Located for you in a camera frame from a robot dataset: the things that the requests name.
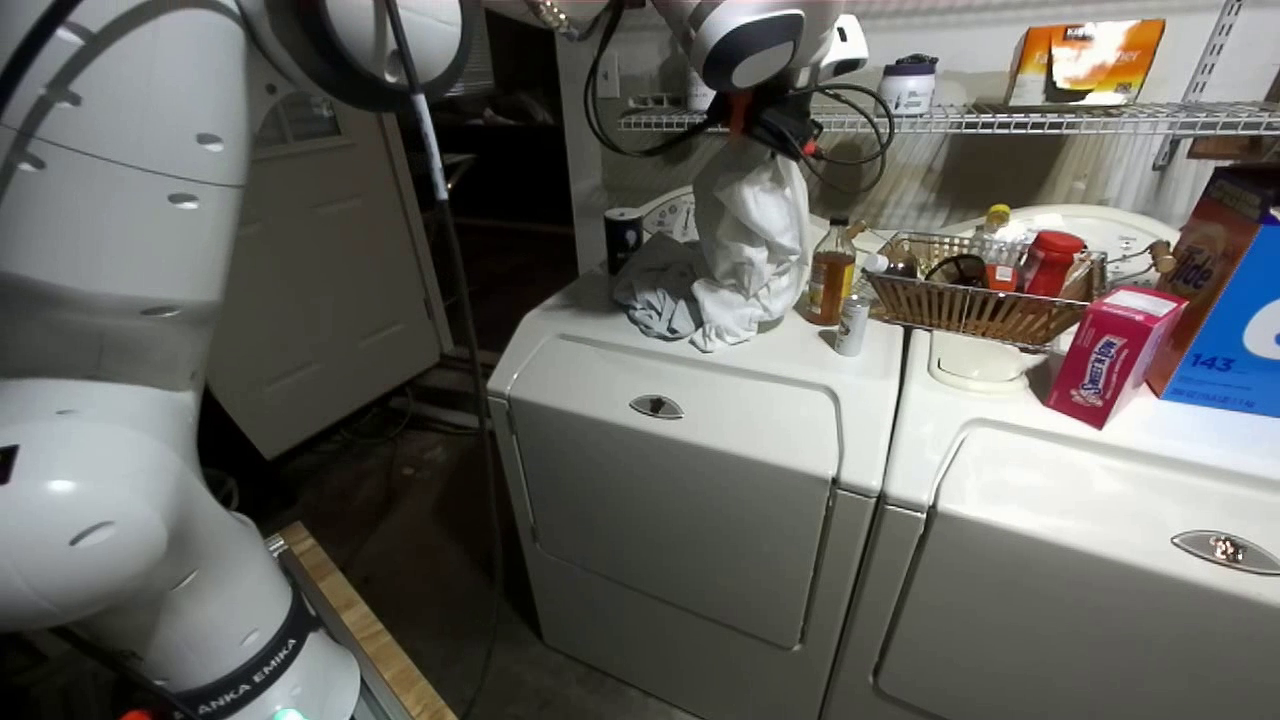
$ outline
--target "shelf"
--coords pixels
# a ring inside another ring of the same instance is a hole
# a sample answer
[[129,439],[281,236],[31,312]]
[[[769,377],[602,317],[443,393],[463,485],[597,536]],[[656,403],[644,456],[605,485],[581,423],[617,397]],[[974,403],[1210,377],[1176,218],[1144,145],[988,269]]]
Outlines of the shelf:
[[[628,113],[623,133],[679,133],[695,113]],[[826,133],[868,133],[861,118],[818,118]],[[1280,105],[1134,105],[1134,109],[933,109],[896,133],[949,138],[1280,138]]]

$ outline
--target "white appliance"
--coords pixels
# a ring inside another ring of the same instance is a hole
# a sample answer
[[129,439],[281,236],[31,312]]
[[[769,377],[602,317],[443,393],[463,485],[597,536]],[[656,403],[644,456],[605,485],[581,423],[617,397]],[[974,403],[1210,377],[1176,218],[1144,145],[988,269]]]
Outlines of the white appliance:
[[1276,716],[1280,420],[1140,393],[1096,434],[1045,380],[914,335],[830,716]]
[[702,356],[602,276],[526,317],[491,417],[552,649],[702,716],[818,716],[884,482],[904,331],[790,317]]

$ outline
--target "white dryer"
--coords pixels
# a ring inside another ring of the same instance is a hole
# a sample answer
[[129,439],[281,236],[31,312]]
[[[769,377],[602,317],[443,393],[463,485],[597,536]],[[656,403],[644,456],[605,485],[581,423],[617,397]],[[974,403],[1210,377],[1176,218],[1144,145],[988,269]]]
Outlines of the white dryer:
[[914,335],[826,716],[1280,716],[1280,420],[1140,393],[1096,434],[1025,366]]
[[552,649],[726,720],[821,711],[890,460],[904,331],[861,356],[790,317],[702,356],[602,276],[526,317],[488,380]]

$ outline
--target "dryer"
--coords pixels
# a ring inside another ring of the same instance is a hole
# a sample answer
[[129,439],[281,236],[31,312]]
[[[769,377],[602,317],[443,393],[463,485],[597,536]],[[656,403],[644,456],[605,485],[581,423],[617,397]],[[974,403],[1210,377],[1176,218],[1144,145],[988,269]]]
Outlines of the dryer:
[[1140,393],[1096,434],[1047,377],[914,335],[826,716],[1280,716],[1280,420]]
[[605,276],[527,312],[488,402],[542,638],[695,716],[818,716],[899,354],[790,317],[704,356],[641,335]]

